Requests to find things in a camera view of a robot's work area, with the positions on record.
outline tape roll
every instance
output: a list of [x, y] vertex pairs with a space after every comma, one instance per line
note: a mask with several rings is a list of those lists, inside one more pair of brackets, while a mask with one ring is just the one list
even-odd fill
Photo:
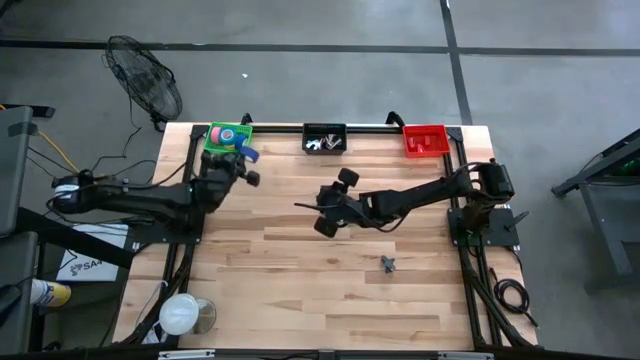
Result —
[[236, 133], [232, 129], [222, 129], [220, 131], [220, 144], [235, 146]]
[[214, 126], [211, 129], [211, 135], [209, 136], [209, 139], [211, 139], [211, 142], [216, 145], [220, 143], [220, 130], [222, 130], [220, 126]]

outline pink tape roll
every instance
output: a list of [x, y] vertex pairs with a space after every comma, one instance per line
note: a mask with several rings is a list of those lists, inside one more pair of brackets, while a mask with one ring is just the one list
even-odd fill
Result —
[[209, 136], [211, 142], [216, 145], [220, 144], [220, 130], [222, 130], [220, 126], [214, 126], [213, 129], [211, 129], [211, 136]]

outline small gray object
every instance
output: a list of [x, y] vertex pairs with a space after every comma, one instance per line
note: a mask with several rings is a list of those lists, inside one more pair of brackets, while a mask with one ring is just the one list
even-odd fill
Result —
[[311, 149], [313, 148], [313, 150], [320, 150], [320, 147], [322, 146], [322, 141], [321, 140], [310, 140], [307, 141], [307, 149]]
[[382, 257], [380, 258], [380, 261], [382, 262], [382, 265], [384, 265], [384, 272], [389, 274], [392, 273], [395, 269], [396, 266], [393, 264], [394, 261], [396, 261], [396, 259], [389, 259], [388, 257], [382, 255]]
[[325, 137], [325, 140], [327, 141], [327, 148], [329, 150], [333, 150], [334, 147], [342, 144], [342, 139], [336, 135], [336, 134], [329, 134]]

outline wooden table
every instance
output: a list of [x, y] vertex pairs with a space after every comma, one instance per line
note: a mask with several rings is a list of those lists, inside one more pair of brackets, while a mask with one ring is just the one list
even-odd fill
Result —
[[[185, 161], [192, 125], [167, 126], [154, 180]], [[468, 161], [493, 157], [487, 127], [462, 130]], [[442, 158], [406, 158], [400, 135], [349, 135], [342, 156], [305, 155], [300, 134], [254, 134], [253, 146], [261, 158], [251, 168], [262, 182], [236, 183], [207, 217], [191, 270], [189, 293], [212, 300], [218, 319], [207, 334], [182, 336], [181, 348], [472, 349], [448, 201], [412, 211], [393, 233], [350, 226], [334, 239], [313, 230], [317, 213], [293, 206], [314, 203], [320, 185], [336, 180], [342, 167], [360, 174], [357, 191], [405, 189], [443, 176]], [[133, 330], [166, 253], [167, 245], [157, 244], [134, 259], [114, 341]], [[385, 274], [382, 255], [396, 259], [393, 274]], [[507, 250], [489, 248], [487, 259], [498, 277], [522, 282]], [[485, 308], [478, 309], [489, 339]], [[524, 316], [508, 317], [536, 342]]]

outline black fan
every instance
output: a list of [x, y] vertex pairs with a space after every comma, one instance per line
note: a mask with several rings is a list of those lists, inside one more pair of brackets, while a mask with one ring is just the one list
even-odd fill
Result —
[[107, 42], [105, 57], [113, 75], [129, 96], [151, 115], [153, 126], [178, 118], [182, 98], [173, 72], [136, 40], [123, 35]]

